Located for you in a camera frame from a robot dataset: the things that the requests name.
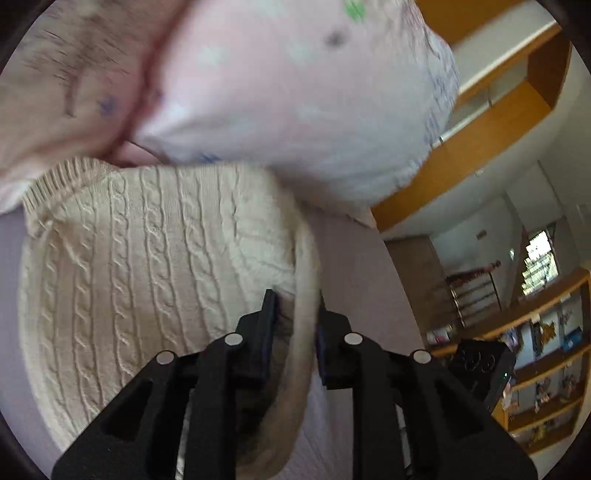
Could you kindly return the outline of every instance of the wooden shelf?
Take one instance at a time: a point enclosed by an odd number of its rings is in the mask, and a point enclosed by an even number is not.
[[[533,408],[526,410],[509,418],[509,433],[518,433],[523,430],[531,429],[542,425],[544,422],[551,420],[563,413],[566,413],[571,408],[575,408],[583,402],[584,386],[580,385],[577,390],[573,392],[573,396],[568,403],[562,403],[558,396],[552,398],[548,403],[540,406],[538,413]]]
[[[509,429],[509,415],[503,410],[503,399],[500,399],[496,404],[492,417],[503,427],[505,430]]]
[[[383,232],[483,168],[540,123],[551,108],[527,82],[435,148],[411,184],[372,208]]]
[[[543,440],[536,442],[531,447],[527,445],[522,445],[523,449],[528,455],[533,455],[534,453],[538,453],[545,448],[551,447],[555,443],[558,443],[573,434],[574,430],[574,422],[576,421],[576,416],[570,422],[565,423],[564,425],[558,427],[557,429],[552,430],[551,432],[546,435]]]
[[[429,27],[449,44],[475,30],[523,0],[417,0]]]
[[[587,336],[583,342],[578,344],[572,350],[563,352],[562,349],[558,349],[545,357],[542,357],[537,362],[528,364],[523,368],[515,371],[514,378],[517,383],[512,390],[520,390],[528,385],[536,383],[538,380],[545,378],[557,370],[560,370],[566,364],[571,363],[573,360],[580,356],[583,356],[591,349],[591,343]]]
[[[459,332],[460,338],[478,338],[491,340],[498,337],[504,331],[529,322],[530,319],[549,309],[564,298],[567,294],[576,291],[584,283],[589,282],[589,270],[579,267],[569,275],[559,278],[544,290],[530,299],[525,299],[518,305],[491,315],[476,325]],[[444,345],[432,350],[435,357],[442,357],[454,353],[457,349],[455,343]]]
[[[554,109],[566,80],[573,46],[564,34],[553,36],[530,55],[527,78],[546,103]]]
[[[533,56],[532,54],[534,52],[540,49],[540,47],[542,47],[546,42],[549,42],[561,31],[562,29],[560,25],[554,24],[550,26],[547,30],[542,30],[541,32],[539,32],[535,39],[528,43],[524,48],[516,51],[511,56],[507,57],[496,68],[488,72],[486,75],[482,76],[480,79],[478,79],[478,81],[472,83],[468,88],[463,89],[460,95],[457,97],[455,108],[462,106],[472,97],[474,97],[478,92],[488,88],[494,81],[501,78],[503,74],[506,73],[511,67],[514,67],[524,59]]]

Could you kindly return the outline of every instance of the pink fabric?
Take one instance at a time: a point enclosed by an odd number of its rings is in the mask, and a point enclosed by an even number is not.
[[[200,0],[130,140],[172,163],[270,166],[301,198],[359,212],[414,177],[458,86],[413,1]]]
[[[56,0],[37,19],[0,76],[0,213],[55,163],[113,147],[185,4]]]

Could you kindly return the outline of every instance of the knit texture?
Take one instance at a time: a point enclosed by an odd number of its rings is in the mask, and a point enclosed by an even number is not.
[[[293,197],[245,165],[119,170],[77,158],[37,180],[24,205],[21,347],[57,444],[67,448],[159,351],[201,351],[273,288],[272,378],[238,399],[239,419],[260,422],[240,436],[237,472],[279,472],[306,406],[320,290]]]

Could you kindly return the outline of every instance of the black device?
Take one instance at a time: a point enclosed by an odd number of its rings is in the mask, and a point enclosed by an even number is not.
[[[513,375],[516,360],[503,342],[462,340],[448,369],[492,412]]]
[[[66,450],[52,480],[172,480],[192,388],[184,478],[235,479],[235,392],[265,384],[277,314],[277,295],[268,290],[260,312],[202,352],[160,352]],[[407,478],[396,406],[414,479],[537,479],[482,402],[428,352],[385,351],[323,305],[316,352],[325,387],[353,391],[353,480]]]

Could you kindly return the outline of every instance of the purple bedsheet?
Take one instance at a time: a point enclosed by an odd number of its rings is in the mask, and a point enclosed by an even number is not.
[[[315,209],[306,215],[320,251],[327,308],[347,315],[354,330],[390,351],[407,354],[421,348],[413,313],[379,233]],[[49,476],[60,452],[37,410],[18,341],[17,289],[25,234],[21,210],[0,216],[0,411]],[[351,478],[352,445],[350,391],[327,392],[315,375],[296,448],[277,478]]]

